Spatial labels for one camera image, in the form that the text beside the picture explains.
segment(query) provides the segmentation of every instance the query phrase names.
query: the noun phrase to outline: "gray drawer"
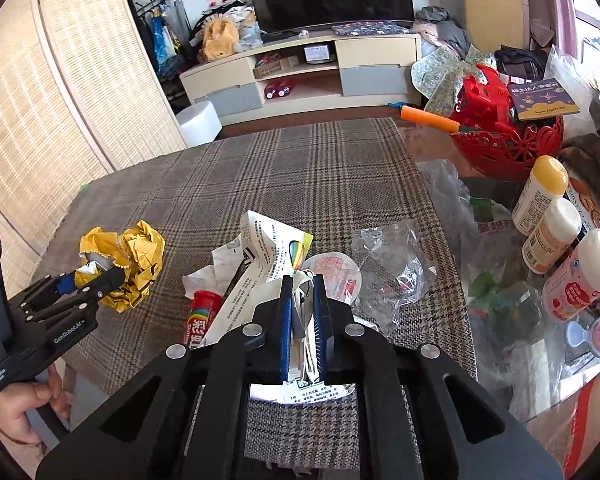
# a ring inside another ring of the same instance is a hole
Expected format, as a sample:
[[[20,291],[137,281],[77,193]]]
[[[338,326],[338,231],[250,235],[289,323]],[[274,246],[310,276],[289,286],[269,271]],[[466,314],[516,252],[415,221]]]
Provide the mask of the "gray drawer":
[[[408,94],[413,91],[411,67],[397,65],[357,66],[340,69],[342,94]]]
[[[256,83],[211,92],[211,94],[199,97],[194,101],[197,103],[211,101],[219,117],[262,108],[260,91]]]

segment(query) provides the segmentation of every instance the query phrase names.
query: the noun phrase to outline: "rainbow logo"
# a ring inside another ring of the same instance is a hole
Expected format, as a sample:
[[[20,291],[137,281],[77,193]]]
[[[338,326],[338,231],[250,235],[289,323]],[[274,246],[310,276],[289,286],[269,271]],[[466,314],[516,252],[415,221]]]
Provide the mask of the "rainbow logo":
[[[189,314],[187,321],[191,321],[192,319],[199,319],[202,321],[206,321],[209,319],[209,309],[208,308],[197,308],[193,312]]]
[[[304,262],[304,245],[295,240],[291,242],[289,244],[289,257],[294,270],[298,270]]]

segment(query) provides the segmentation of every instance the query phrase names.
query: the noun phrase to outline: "crumpled yellow paper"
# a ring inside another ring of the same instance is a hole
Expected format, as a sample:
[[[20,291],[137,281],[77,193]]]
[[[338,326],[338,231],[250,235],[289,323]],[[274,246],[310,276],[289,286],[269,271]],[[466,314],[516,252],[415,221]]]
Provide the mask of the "crumpled yellow paper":
[[[104,257],[110,264],[125,270],[125,283],[100,300],[100,303],[124,312],[133,308],[149,294],[149,285],[162,269],[164,238],[147,222],[139,221],[135,227],[121,235],[105,233],[101,227],[93,228],[80,240],[80,260],[86,266],[95,255]],[[75,271],[75,285],[80,288],[104,272],[101,266],[90,266]]]

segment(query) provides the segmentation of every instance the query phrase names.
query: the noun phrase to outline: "bottle label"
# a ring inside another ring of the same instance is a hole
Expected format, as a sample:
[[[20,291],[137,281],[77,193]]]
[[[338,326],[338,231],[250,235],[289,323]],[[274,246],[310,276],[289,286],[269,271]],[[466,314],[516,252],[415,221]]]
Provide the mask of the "bottle label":
[[[542,217],[538,226],[522,246],[522,253],[529,267],[539,274],[544,274],[564,254],[569,245],[557,240],[551,234],[546,219]]]
[[[524,205],[525,210],[519,211],[520,219],[518,220],[518,230],[527,236],[531,234],[534,227],[538,225],[538,222],[542,218],[542,215],[549,207],[552,197],[545,195],[542,191],[537,190],[534,195]]]
[[[576,247],[544,284],[542,302],[556,319],[567,321],[599,295],[582,273]]]

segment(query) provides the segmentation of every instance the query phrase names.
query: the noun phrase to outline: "white stool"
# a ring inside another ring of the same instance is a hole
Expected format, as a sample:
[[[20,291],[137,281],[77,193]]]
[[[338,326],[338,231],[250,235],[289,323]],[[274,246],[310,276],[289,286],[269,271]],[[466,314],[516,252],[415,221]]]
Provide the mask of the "white stool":
[[[214,140],[222,124],[211,101],[200,101],[176,115],[187,148]]]

